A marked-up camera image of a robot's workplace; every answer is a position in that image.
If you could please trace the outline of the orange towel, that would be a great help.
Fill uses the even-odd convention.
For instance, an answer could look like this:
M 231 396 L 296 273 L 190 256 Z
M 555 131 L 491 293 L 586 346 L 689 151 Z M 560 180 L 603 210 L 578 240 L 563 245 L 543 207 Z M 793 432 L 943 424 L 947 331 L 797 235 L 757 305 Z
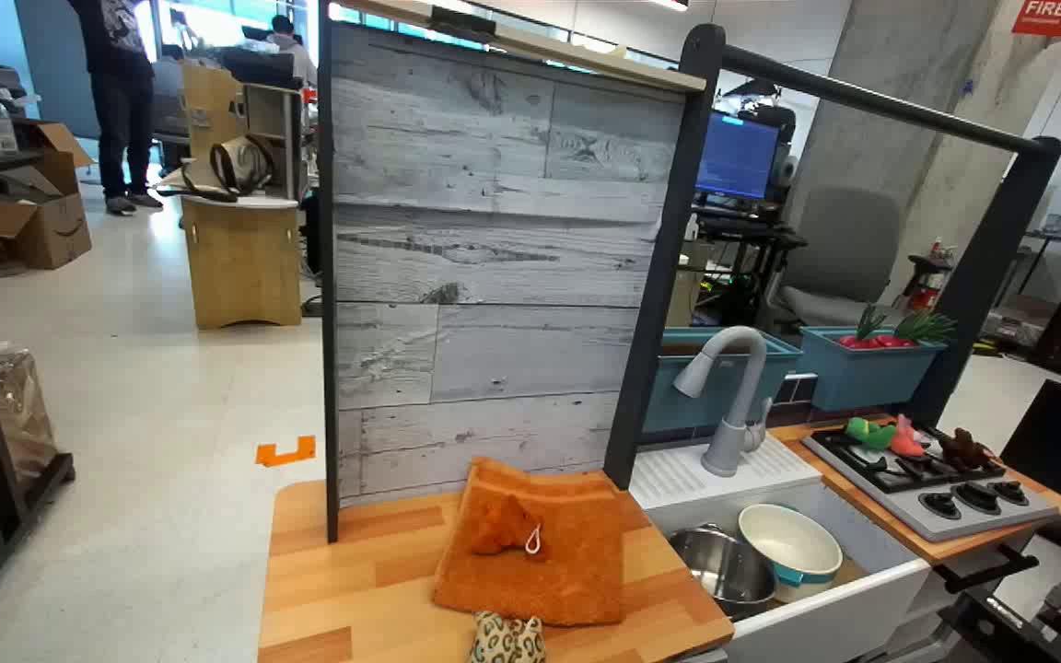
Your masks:
M 474 456 L 430 601 L 550 627 L 619 621 L 619 487 L 599 470 L 534 474 Z

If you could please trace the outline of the green plush toy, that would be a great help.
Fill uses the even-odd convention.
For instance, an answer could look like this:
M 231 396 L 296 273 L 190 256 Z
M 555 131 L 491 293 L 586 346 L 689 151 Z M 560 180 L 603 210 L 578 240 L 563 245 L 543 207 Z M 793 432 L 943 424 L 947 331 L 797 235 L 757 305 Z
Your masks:
M 895 439 L 895 424 L 852 415 L 852 421 L 846 421 L 846 433 L 852 433 L 861 448 L 889 448 L 890 439 Z

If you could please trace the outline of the pink plush toy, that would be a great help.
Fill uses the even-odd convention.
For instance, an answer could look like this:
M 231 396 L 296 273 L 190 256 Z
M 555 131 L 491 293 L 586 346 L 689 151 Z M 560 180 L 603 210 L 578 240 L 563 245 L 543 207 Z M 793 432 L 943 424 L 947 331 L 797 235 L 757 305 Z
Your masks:
M 907 415 L 895 421 L 890 454 L 907 460 L 934 460 L 943 454 L 934 433 L 916 432 Z

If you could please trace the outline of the white teal-rimmed pot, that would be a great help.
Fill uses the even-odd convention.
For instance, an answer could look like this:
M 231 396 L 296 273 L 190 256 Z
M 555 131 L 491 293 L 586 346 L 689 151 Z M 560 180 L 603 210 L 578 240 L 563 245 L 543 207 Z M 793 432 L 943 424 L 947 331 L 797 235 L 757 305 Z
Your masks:
M 783 584 L 830 583 L 842 566 L 839 540 L 812 515 L 783 504 L 744 504 L 739 536 L 769 561 Z

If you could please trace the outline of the toy stove top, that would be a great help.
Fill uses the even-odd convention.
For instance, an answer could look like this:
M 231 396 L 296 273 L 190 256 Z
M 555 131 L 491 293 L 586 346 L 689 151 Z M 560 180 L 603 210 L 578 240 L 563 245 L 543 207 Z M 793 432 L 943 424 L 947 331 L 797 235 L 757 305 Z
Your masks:
M 943 456 L 907 460 L 861 448 L 842 427 L 813 432 L 807 448 L 923 540 L 952 540 L 1021 521 L 1049 521 L 1056 504 L 1012 477 L 999 460 L 958 470 Z

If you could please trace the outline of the grey wood backsplash panel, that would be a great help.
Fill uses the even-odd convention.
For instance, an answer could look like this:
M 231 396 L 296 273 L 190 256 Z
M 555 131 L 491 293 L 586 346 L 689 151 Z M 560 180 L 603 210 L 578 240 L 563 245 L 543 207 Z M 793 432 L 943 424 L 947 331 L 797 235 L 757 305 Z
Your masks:
M 684 100 L 337 22 L 329 504 L 603 460 Z

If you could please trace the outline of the teal planter box left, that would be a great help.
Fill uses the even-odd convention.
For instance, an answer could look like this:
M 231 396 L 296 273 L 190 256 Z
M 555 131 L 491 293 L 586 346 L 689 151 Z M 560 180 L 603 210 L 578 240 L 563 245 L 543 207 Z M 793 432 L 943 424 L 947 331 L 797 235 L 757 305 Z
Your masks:
M 660 343 L 660 368 L 645 412 L 647 433 L 689 433 L 699 427 L 716 427 L 727 415 L 730 395 L 744 368 L 739 352 L 722 352 L 703 395 L 684 396 L 675 390 L 679 370 L 699 352 L 712 340 L 712 329 L 668 329 Z M 753 424 L 766 415 L 766 405 L 778 396 L 783 375 L 798 366 L 798 350 L 778 336 L 766 340 L 766 368 L 753 400 Z

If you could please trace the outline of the teal planter box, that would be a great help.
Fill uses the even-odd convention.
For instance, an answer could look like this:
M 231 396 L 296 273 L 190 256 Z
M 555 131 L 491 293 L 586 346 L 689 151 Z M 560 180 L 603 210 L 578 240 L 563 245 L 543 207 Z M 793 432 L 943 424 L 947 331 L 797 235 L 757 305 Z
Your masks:
M 668 329 L 660 343 L 660 368 L 645 412 L 647 433 L 689 433 L 699 427 L 716 427 L 727 415 L 730 395 L 744 368 L 739 352 L 722 352 L 703 395 L 684 396 L 675 390 L 679 370 L 699 352 L 712 340 L 712 329 Z M 783 375 L 798 366 L 798 350 L 778 336 L 766 340 L 766 368 L 753 400 L 753 424 L 766 415 L 766 405 L 778 396 Z
M 907 405 L 940 352 L 934 343 L 858 350 L 831 329 L 807 329 L 798 350 L 820 412 Z

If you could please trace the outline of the grey toy faucet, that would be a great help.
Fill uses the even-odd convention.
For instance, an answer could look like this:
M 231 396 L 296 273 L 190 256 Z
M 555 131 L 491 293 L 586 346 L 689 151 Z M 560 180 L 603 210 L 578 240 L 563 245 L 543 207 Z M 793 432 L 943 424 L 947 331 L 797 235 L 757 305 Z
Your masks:
M 748 324 L 719 329 L 675 379 L 679 395 L 699 396 L 727 350 L 739 352 L 744 368 L 730 395 L 727 415 L 719 421 L 699 456 L 699 466 L 719 477 L 732 477 L 744 456 L 762 447 L 762 432 L 753 424 L 753 400 L 766 368 L 766 340 L 757 329 Z

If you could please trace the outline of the blue monitor screen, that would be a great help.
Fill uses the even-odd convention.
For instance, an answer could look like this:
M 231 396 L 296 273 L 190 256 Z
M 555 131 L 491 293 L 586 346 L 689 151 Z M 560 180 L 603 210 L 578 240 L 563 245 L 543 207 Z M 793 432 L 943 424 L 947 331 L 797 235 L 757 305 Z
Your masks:
M 778 131 L 757 121 L 716 114 L 699 154 L 697 192 L 757 203 L 769 186 Z

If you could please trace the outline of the teal planter box right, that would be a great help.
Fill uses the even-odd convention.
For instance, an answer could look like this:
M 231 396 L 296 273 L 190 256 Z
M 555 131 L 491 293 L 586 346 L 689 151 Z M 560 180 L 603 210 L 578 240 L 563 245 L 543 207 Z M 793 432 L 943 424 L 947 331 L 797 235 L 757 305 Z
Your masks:
M 907 405 L 940 352 L 934 343 L 858 350 L 831 329 L 807 329 L 798 350 L 820 412 Z

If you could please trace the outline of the grey office chair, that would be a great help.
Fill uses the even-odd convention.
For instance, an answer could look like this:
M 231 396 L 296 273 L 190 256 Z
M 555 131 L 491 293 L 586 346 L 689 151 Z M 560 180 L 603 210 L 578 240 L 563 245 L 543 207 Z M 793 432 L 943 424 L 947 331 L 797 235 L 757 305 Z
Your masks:
M 858 324 L 890 281 L 902 207 L 883 192 L 813 186 L 797 235 L 775 300 L 798 324 Z

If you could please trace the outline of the person standing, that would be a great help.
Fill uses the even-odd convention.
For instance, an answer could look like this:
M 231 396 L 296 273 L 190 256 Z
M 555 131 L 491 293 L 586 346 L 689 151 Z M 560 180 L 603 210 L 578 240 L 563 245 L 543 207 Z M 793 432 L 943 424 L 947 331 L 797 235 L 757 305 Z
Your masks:
M 77 14 L 93 79 L 102 207 L 114 217 L 139 207 L 159 210 L 159 199 L 146 192 L 156 70 L 135 22 L 139 0 L 66 5 Z

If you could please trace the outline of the cardboard box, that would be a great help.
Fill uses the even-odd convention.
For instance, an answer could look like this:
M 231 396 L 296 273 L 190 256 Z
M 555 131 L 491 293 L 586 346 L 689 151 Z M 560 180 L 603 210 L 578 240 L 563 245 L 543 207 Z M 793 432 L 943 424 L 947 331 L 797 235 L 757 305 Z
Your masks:
M 93 249 L 77 168 L 83 148 L 58 121 L 18 121 L 0 154 L 0 270 L 58 270 Z

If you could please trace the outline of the orange floor bracket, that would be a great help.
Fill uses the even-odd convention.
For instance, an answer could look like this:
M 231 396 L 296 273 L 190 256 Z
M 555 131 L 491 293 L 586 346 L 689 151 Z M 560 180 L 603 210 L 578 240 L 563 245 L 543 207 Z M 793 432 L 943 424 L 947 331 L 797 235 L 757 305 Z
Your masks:
M 297 433 L 291 447 L 281 440 L 261 440 L 253 448 L 256 466 L 285 466 L 285 465 L 302 465 L 318 456 L 318 433 Z

